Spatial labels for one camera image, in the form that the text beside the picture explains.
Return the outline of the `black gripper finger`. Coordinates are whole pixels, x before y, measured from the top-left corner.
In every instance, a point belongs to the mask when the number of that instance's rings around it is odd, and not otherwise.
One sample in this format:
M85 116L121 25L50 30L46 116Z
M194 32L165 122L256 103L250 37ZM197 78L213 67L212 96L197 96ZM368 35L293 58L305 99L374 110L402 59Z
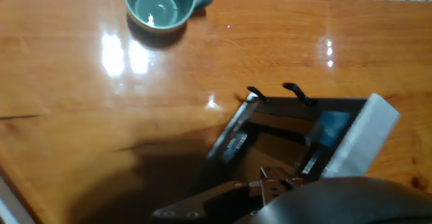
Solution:
M258 181L229 181L175 204L151 216L156 224L246 223L277 197L306 183L282 167L262 167Z

